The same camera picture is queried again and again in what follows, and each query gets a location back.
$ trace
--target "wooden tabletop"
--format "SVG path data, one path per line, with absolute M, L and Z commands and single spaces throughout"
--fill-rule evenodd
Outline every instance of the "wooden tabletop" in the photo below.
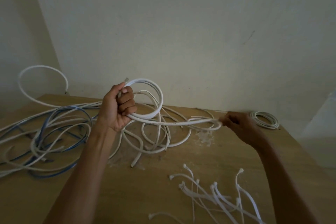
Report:
M 49 94 L 42 96 L 40 100 L 60 106 L 97 101 L 90 98 Z M 207 115 L 197 109 L 172 108 L 186 117 Z M 0 120 L 0 127 L 47 109 L 48 107 L 30 103 Z M 138 113 L 148 111 L 141 106 Z M 216 118 L 223 115 L 223 113 L 211 112 Z M 38 128 L 43 120 L 43 118 L 37 119 L 22 128 L 25 130 Z M 127 129 L 141 135 L 140 124 L 137 122 Z M 155 130 L 154 126 L 147 126 L 145 129 L 149 138 L 155 136 Z M 180 127 L 170 127 L 170 130 L 171 143 L 183 139 L 188 132 L 187 128 Z M 323 223 L 336 223 L 335 183 L 283 127 L 280 126 L 277 130 L 263 129 L 263 131 L 279 149 L 290 174 L 319 218 Z M 200 185 L 204 189 L 210 192 L 210 185 L 217 181 L 221 193 L 231 196 L 233 202 L 237 197 L 235 175 L 240 168 L 243 168 L 244 172 L 239 177 L 239 184 L 254 198 L 263 221 L 275 223 L 266 174 L 255 150 L 241 142 L 228 128 L 221 128 L 209 134 L 198 133 L 193 130 L 185 143 L 169 148 L 167 152 L 143 154 L 133 168 L 130 164 L 137 151 L 122 141 L 120 150 L 109 160 L 105 170 L 95 223 L 175 223 L 173 219 L 165 216 L 148 220 L 149 213 L 160 211 L 169 212 L 185 223 L 192 223 L 191 198 L 178 188 L 181 181 L 186 179 L 181 177 L 172 181 L 168 179 L 171 174 L 188 174 L 183 169 L 184 163 L 193 171 L 195 178 L 200 179 Z M 2 156 L 5 149 L 16 145 L 10 153 L 10 156 L 14 157 L 27 150 L 29 143 L 28 137 L 22 137 L 2 144 L 0 154 Z M 53 163 L 42 163 L 38 166 L 53 168 L 65 165 L 76 159 L 81 150 L 82 146 L 65 153 L 54 154 Z M 0 168 L 5 170 L 11 167 L 2 165 Z M 0 178 L 1 223 L 41 223 L 71 172 L 72 169 L 53 178 L 35 179 L 27 171 L 19 171 Z M 186 184 L 190 188 L 190 182 L 186 181 Z M 242 196 L 242 205 L 244 209 L 254 213 L 252 204 L 245 196 Z M 231 223 L 224 213 L 214 213 L 214 216 L 221 223 Z M 239 213 L 234 212 L 233 216 L 241 223 Z M 213 223 L 208 213 L 198 206 L 195 206 L 195 218 L 197 223 Z M 245 217 L 245 223 L 256 222 Z

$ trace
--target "person's left hand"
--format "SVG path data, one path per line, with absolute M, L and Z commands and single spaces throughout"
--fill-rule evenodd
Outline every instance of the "person's left hand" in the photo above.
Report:
M 101 104 L 97 122 L 105 123 L 114 131 L 120 131 L 131 121 L 128 114 L 137 111 L 135 106 L 133 90 L 130 86 L 124 87 L 125 82 L 114 85 L 104 96 Z

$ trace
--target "tangled cable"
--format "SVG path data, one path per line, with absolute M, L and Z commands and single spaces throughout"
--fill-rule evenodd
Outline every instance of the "tangled cable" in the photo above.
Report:
M 53 176 L 59 175 L 61 173 L 64 173 L 65 171 L 74 167 L 76 165 L 78 159 L 75 160 L 72 163 L 69 163 L 66 166 L 55 168 L 55 169 L 43 169 L 43 168 L 36 168 L 36 167 L 33 167 L 33 166 L 37 162 L 44 162 L 44 163 L 52 162 L 53 159 L 49 158 L 49 156 L 51 156 L 49 154 L 51 154 L 51 153 L 61 153 L 61 152 L 69 151 L 69 150 L 72 150 L 72 149 L 76 148 L 80 144 L 85 143 L 87 138 L 90 135 L 92 126 L 94 125 L 95 121 L 97 120 L 97 116 L 98 116 L 98 115 L 95 115 L 93 117 L 90 117 L 90 115 L 86 112 L 86 110 L 88 110 L 88 109 L 99 109 L 100 105 L 102 104 L 101 101 L 98 101 L 98 102 L 93 102 L 93 103 L 76 104 L 76 105 L 71 105 L 71 106 L 56 106 L 56 105 L 51 105 L 51 104 L 44 103 L 42 101 L 34 99 L 33 97 L 29 96 L 24 91 L 24 89 L 21 85 L 21 82 L 20 82 L 23 74 L 25 72 L 27 72 L 28 70 L 34 69 L 34 68 L 47 68 L 47 69 L 52 69 L 52 70 L 58 72 L 65 79 L 65 82 L 66 82 L 65 92 L 67 92 L 67 90 L 68 90 L 68 85 L 69 84 L 68 84 L 67 78 L 65 77 L 65 75 L 61 71 L 59 71 L 59 70 L 57 70 L 53 67 L 44 66 L 44 65 L 31 66 L 31 67 L 27 67 L 27 68 L 23 69 L 19 73 L 18 85 L 19 85 L 19 89 L 21 90 L 21 92 L 31 101 L 34 101 L 34 102 L 39 103 L 39 104 L 44 105 L 44 106 L 54 107 L 54 108 L 51 109 L 51 110 L 45 111 L 45 112 L 41 112 L 41 113 L 36 114 L 36 115 L 32 115 L 30 117 L 27 117 L 23 120 L 12 123 L 12 124 L 0 129 L 0 132 L 2 132 L 2 135 L 0 136 L 0 144 L 3 144 L 3 143 L 8 142 L 8 141 L 15 140 L 17 138 L 20 138 L 21 136 L 31 137 L 31 135 L 34 135 L 34 136 L 31 137 L 30 149 L 28 151 L 26 151 L 25 153 L 23 153 L 19 156 L 16 156 L 15 158 L 8 159 L 7 155 L 9 153 L 9 151 L 13 148 L 13 146 L 11 146 L 7 150 L 5 150 L 5 152 L 3 153 L 3 156 L 2 156 L 4 162 L 0 163 L 0 165 L 8 164 L 8 165 L 12 166 L 12 168 L 8 169 L 8 170 L 0 171 L 0 177 L 12 174 L 12 173 L 20 171 L 20 170 L 27 170 L 30 175 L 32 175 L 36 178 L 49 178 L 49 177 L 53 177 Z M 117 151 L 118 151 L 118 149 L 121 145 L 121 140 L 124 139 L 132 148 L 136 149 L 139 152 L 137 154 L 136 158 L 133 160 L 133 162 L 131 164 L 131 167 L 133 167 L 137 163 L 137 161 L 139 160 L 142 153 L 155 154 L 155 153 L 158 153 L 158 152 L 161 152 L 161 151 L 166 151 L 169 147 L 178 146 L 178 145 L 184 143 L 189 138 L 189 136 L 191 135 L 191 130 L 192 129 L 211 131 L 211 130 L 217 130 L 221 127 L 221 123 L 218 120 L 214 119 L 213 115 L 206 110 L 204 110 L 204 111 L 207 112 L 208 114 L 210 114 L 211 118 L 204 117 L 204 116 L 192 116 L 190 119 L 187 119 L 182 114 L 174 111 L 171 108 L 168 108 L 168 107 L 163 108 L 163 93 L 162 93 L 161 89 L 159 88 L 159 86 L 157 84 L 155 84 L 154 82 L 152 82 L 151 80 L 135 79 L 135 80 L 127 82 L 125 84 L 125 86 L 131 86 L 134 83 L 144 83 L 144 84 L 147 84 L 147 85 L 151 86 L 157 92 L 157 94 L 159 96 L 159 99 L 157 100 L 154 97 L 154 95 L 147 90 L 140 90 L 140 91 L 134 93 L 135 96 L 137 94 L 143 94 L 143 95 L 148 96 L 151 99 L 154 107 L 152 107 L 150 105 L 147 105 L 147 104 L 144 104 L 144 105 L 151 108 L 153 110 L 153 112 L 151 112 L 149 114 L 133 113 L 132 115 L 128 115 L 128 117 L 131 118 L 132 120 L 130 121 L 130 123 L 128 123 L 121 130 L 117 148 L 110 155 L 109 158 L 112 158 L 117 153 Z M 178 116 L 180 116 L 183 119 L 183 121 L 178 121 L 176 118 L 169 115 L 166 112 L 165 109 L 175 113 Z M 80 116 L 80 115 L 73 115 L 72 112 L 77 111 L 77 110 L 81 111 L 85 116 L 83 117 L 83 116 Z M 34 130 L 31 130 L 31 131 L 24 131 L 20 127 L 21 125 L 26 124 L 29 121 L 34 120 L 36 118 L 39 118 L 41 116 L 46 116 L 46 119 L 45 119 L 44 123 L 42 124 L 41 128 L 34 129 Z M 175 122 L 166 122 L 165 118 L 170 118 L 170 119 L 174 120 Z M 141 134 L 144 137 L 144 139 L 151 144 L 150 147 L 144 146 L 144 142 L 141 139 L 141 137 L 139 137 L 138 135 L 135 135 L 135 134 L 133 134 L 130 131 L 125 129 L 129 124 L 131 124 L 135 121 L 138 121 L 138 122 L 142 123 Z M 200 124 L 200 123 L 212 123 L 212 125 L 209 128 L 201 128 L 201 127 L 196 126 L 196 124 Z M 147 124 L 157 126 L 157 134 L 156 134 L 155 141 L 150 140 L 145 135 L 144 127 Z M 169 126 L 181 126 L 181 127 L 182 126 L 187 126 L 189 128 L 189 132 L 184 139 L 182 139 L 181 141 L 179 141 L 177 143 L 171 144 L 170 143 L 171 133 L 170 133 L 170 130 L 169 130 Z M 74 127 L 78 127 L 78 133 L 77 134 L 69 131 L 70 129 L 72 129 Z M 7 135 L 9 135 L 11 132 L 13 132 L 15 130 L 19 130 L 21 133 L 19 133 L 17 135 L 6 137 Z M 164 136 L 160 140 L 161 130 L 163 131 Z M 60 134 L 53 140 L 52 143 L 47 144 L 46 143 L 47 139 L 52 134 L 54 134 L 56 132 L 60 132 Z M 73 145 L 67 147 L 67 148 L 65 148 L 64 146 L 59 146 L 59 147 L 56 148 L 56 145 L 59 144 L 60 141 L 62 141 L 61 137 L 64 134 L 67 134 L 67 135 L 69 135 L 73 138 L 76 138 L 78 141 L 76 143 L 74 143 Z M 139 147 L 132 144 L 131 141 L 126 136 L 126 134 L 131 136 L 131 137 L 134 137 L 135 139 L 137 139 L 137 141 L 139 142 Z M 17 161 L 17 160 L 19 160 L 19 159 L 21 159 L 25 156 L 29 156 L 29 157 L 21 163 L 15 162 L 15 161 Z M 47 172 L 49 174 L 42 175 L 42 174 L 40 174 L 40 172 Z
M 241 221 L 244 224 L 244 214 L 252 219 L 254 219 L 255 221 L 259 222 L 259 224 L 265 224 L 262 220 L 261 220 L 261 216 L 259 214 L 258 211 L 258 207 L 255 203 L 255 201 L 253 200 L 252 196 L 245 190 L 243 189 L 238 183 L 237 183 L 237 178 L 238 175 L 240 175 L 244 170 L 241 168 L 239 170 L 239 172 L 236 175 L 236 189 L 238 192 L 238 198 L 236 199 L 236 204 L 231 203 L 229 200 L 231 199 L 231 197 L 229 196 L 223 196 L 220 191 L 217 188 L 217 182 L 214 182 L 211 186 L 210 186 L 210 190 L 212 195 L 208 194 L 205 189 L 203 189 L 200 186 L 200 180 L 194 179 L 194 174 L 193 172 L 186 166 L 186 164 L 183 164 L 183 168 L 186 169 L 187 171 L 189 171 L 191 176 L 188 176 L 186 174 L 175 174 L 175 175 L 170 175 L 169 179 L 172 180 L 173 178 L 177 177 L 177 176 L 181 176 L 184 178 L 187 178 L 188 180 L 191 181 L 191 189 L 188 189 L 185 182 L 181 182 L 179 184 L 179 188 L 182 190 L 182 192 L 184 194 L 186 194 L 187 196 L 191 197 L 191 202 L 192 202 L 192 221 L 193 223 L 195 222 L 195 207 L 194 207 L 194 203 L 196 203 L 197 205 L 199 205 L 201 208 L 205 209 L 208 214 L 211 216 L 211 218 L 214 220 L 215 223 L 219 224 L 219 222 L 217 221 L 217 219 L 212 215 L 211 212 L 216 211 L 216 212 L 223 212 L 225 213 L 229 219 L 234 223 L 234 224 L 238 224 L 237 220 L 235 220 L 235 218 L 233 218 L 231 212 L 233 211 L 239 211 L 241 213 Z M 193 191 L 193 185 L 196 185 L 196 192 Z M 242 207 L 242 201 L 241 201 L 241 196 L 240 196 L 240 192 L 243 192 L 244 194 L 246 194 L 246 196 L 249 198 L 249 200 L 252 202 L 254 211 L 256 213 L 256 216 L 254 216 L 253 214 L 243 210 Z M 208 208 L 204 202 L 202 201 L 202 199 L 204 200 L 208 200 L 210 202 L 212 202 L 214 205 L 217 205 L 220 207 L 220 209 L 210 209 Z M 181 220 L 179 220 L 178 218 L 176 218 L 175 216 L 173 216 L 170 213 L 167 212 L 157 212 L 157 213 L 152 213 L 148 215 L 148 218 L 151 220 L 152 218 L 154 218 L 157 215 L 166 215 L 169 216 L 171 218 L 173 218 L 176 222 L 183 224 L 183 222 Z
M 257 116 L 261 116 L 269 120 L 270 124 L 258 119 Z M 275 118 L 275 116 L 271 115 L 268 112 L 258 112 L 258 111 L 250 112 L 250 117 L 256 122 L 258 126 L 261 126 L 263 128 L 276 129 L 280 126 L 277 118 Z

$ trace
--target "hand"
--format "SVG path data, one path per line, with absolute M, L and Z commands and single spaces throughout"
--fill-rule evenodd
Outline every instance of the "hand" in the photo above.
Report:
M 127 115 L 137 111 L 133 90 L 130 86 L 124 87 L 124 85 L 125 82 L 122 82 L 107 92 L 98 115 L 97 122 L 105 123 L 116 132 L 131 121 Z M 120 98 L 118 98 L 119 91 L 122 93 Z
M 220 117 L 219 121 L 257 151 L 268 143 L 266 135 L 247 113 L 228 112 L 224 117 Z

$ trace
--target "person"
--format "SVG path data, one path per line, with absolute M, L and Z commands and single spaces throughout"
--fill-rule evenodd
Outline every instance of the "person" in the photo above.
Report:
M 100 184 L 117 132 L 137 111 L 132 88 L 122 82 L 104 96 L 98 119 L 78 164 L 65 183 L 44 224 L 93 222 Z M 244 113 L 229 112 L 219 119 L 243 142 L 252 146 L 263 163 L 278 224 L 318 223 L 286 171 L 279 154 L 254 121 Z

